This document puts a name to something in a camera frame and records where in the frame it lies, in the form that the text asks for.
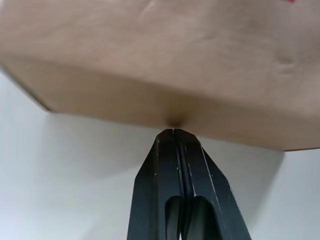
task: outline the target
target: brown cardboard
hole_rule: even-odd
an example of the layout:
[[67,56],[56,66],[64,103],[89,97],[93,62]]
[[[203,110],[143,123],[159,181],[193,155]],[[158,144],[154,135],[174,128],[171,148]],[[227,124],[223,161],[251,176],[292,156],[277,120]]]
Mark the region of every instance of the brown cardboard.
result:
[[320,147],[320,2],[8,0],[2,66],[53,112]]

